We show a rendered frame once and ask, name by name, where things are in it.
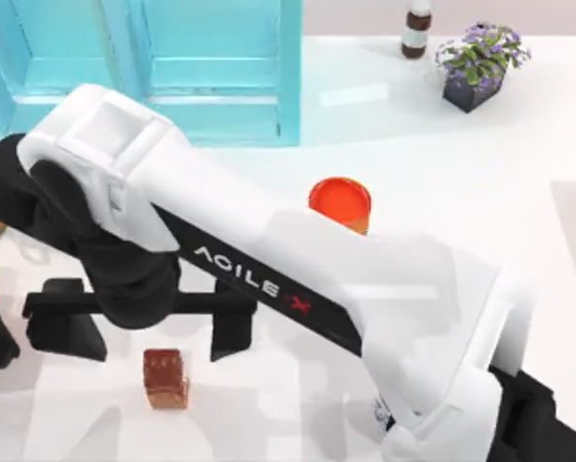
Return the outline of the brown bread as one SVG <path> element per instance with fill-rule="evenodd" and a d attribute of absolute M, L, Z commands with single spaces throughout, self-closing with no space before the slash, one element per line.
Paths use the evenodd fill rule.
<path fill-rule="evenodd" d="M 154 410 L 186 409 L 189 376 L 181 351 L 175 348 L 149 348 L 143 355 L 144 389 Z"/>

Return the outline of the orange cup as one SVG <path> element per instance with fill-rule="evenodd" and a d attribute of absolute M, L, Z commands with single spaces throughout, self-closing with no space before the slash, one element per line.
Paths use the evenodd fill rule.
<path fill-rule="evenodd" d="M 351 178 L 329 177 L 319 181 L 309 193 L 308 206 L 360 235 L 369 231 L 371 195 Z"/>

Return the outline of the light blue rack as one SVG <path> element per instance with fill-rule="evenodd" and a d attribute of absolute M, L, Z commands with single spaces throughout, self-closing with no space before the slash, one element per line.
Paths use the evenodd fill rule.
<path fill-rule="evenodd" d="M 82 83 L 199 145 L 301 138 L 302 0 L 0 0 L 0 137 Z"/>

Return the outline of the brown and white bottle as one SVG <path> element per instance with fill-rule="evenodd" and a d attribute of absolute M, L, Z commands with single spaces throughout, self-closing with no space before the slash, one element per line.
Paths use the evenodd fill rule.
<path fill-rule="evenodd" d="M 401 42 L 401 51 L 407 59 L 419 59 L 425 54 L 431 26 L 431 0 L 409 0 Z"/>

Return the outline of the purple flower plant pot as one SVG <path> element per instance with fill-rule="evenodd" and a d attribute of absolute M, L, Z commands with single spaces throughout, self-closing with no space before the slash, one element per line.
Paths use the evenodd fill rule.
<path fill-rule="evenodd" d="M 443 98 L 466 114 L 501 89 L 509 69 L 519 69 L 531 58 L 511 27 L 487 21 L 472 25 L 460 39 L 445 41 L 434 53 L 445 75 Z"/>

